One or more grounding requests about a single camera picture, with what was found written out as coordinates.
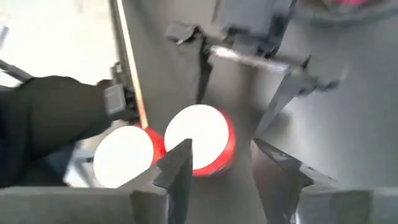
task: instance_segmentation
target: black glove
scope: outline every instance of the black glove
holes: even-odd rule
[[[103,90],[69,77],[33,78],[0,93],[5,159],[0,187],[12,185],[31,159],[102,133],[110,127]]]

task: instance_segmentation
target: metal rod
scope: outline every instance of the metal rod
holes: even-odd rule
[[[0,70],[2,70],[4,73],[10,75],[11,77],[21,81],[21,82],[26,82],[27,80],[30,80],[33,78],[33,76],[22,69],[7,64],[5,61],[0,59]]]
[[[6,27],[4,25],[0,25],[0,50],[1,50],[1,47],[3,46],[3,44],[4,44],[4,41],[5,41],[6,36],[8,34],[8,30],[9,30],[8,27]]]
[[[213,55],[221,58],[230,59],[235,62],[251,65],[253,67],[265,68],[271,73],[285,74],[288,70],[292,68],[291,65],[284,62],[244,55],[227,47],[217,45],[211,46],[210,52]]]

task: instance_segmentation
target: red glowing rim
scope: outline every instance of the red glowing rim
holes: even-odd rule
[[[233,159],[236,144],[234,126],[232,121],[225,115],[224,112],[220,110],[218,111],[223,115],[228,126],[228,141],[225,145],[224,151],[220,154],[220,156],[217,157],[216,160],[214,160],[206,167],[193,170],[192,173],[194,177],[203,177],[214,174],[215,172],[230,164]]]
[[[138,128],[141,128],[141,126],[138,124],[136,124],[135,126]],[[153,156],[152,162],[150,164],[150,166],[151,166],[151,165],[154,165],[159,159],[164,157],[164,155],[166,154],[166,148],[164,146],[163,138],[159,134],[157,134],[156,131],[149,129],[149,128],[146,128],[143,130],[148,134],[150,140],[152,141],[152,146],[153,146],[152,148],[154,150],[154,156]]]
[[[365,2],[367,2],[368,0],[332,0],[335,3],[339,3],[339,4],[349,4],[349,5],[360,5],[363,4]]]

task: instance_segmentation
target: red-hot metal disc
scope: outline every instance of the red-hot metal disc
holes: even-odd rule
[[[94,174],[103,187],[117,188],[143,173],[164,154],[163,139],[155,131],[121,127],[97,147]]]
[[[220,110],[193,105],[179,112],[166,129],[166,151],[186,138],[192,139],[194,176],[207,176],[230,167],[235,133],[231,120]]]

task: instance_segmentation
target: wooden handle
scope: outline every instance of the wooden handle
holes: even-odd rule
[[[126,14],[124,13],[122,0],[118,0],[117,4],[118,4],[118,9],[119,9],[123,37],[124,37],[124,44],[125,44],[126,52],[127,52],[127,61],[129,63],[129,68],[130,68],[131,81],[132,81],[132,85],[134,87],[134,92],[136,94],[136,103],[137,103],[137,107],[138,107],[138,115],[139,115],[139,119],[141,122],[141,128],[146,129],[146,128],[148,128],[149,123],[148,123],[148,118],[147,118],[147,114],[145,111],[144,99],[142,98],[141,87],[139,84],[136,61],[134,60],[134,54],[132,52],[130,33],[129,33],[129,29],[128,29],[127,22],[126,22]]]

